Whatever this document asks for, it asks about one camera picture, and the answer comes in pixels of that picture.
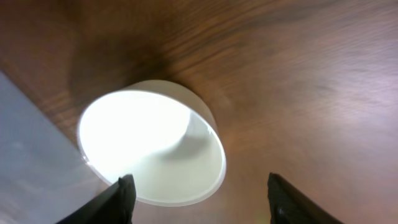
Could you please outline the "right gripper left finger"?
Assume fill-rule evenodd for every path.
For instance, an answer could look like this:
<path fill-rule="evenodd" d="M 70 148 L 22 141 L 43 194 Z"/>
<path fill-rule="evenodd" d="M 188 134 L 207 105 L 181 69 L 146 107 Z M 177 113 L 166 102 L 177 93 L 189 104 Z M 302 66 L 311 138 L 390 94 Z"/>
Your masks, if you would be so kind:
<path fill-rule="evenodd" d="M 134 179 L 128 174 L 57 224 L 131 224 L 135 202 Z"/>

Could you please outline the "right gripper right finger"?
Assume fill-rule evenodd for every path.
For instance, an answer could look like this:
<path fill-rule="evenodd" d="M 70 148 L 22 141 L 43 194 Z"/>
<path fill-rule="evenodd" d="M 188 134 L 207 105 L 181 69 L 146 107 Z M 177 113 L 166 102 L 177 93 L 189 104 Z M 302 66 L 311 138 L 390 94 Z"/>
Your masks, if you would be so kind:
<path fill-rule="evenodd" d="M 271 224 L 342 224 L 281 175 L 270 173 L 267 186 Z"/>

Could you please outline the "white bowl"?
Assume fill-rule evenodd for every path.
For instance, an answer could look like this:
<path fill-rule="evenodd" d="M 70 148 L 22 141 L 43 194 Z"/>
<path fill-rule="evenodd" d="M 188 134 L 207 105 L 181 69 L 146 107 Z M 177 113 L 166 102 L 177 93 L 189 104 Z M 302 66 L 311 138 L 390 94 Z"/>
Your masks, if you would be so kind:
<path fill-rule="evenodd" d="M 147 80 L 103 95 L 82 112 L 76 131 L 89 167 L 111 185 L 134 178 L 140 202 L 193 205 L 226 175 L 226 156 L 208 105 L 174 82 Z"/>

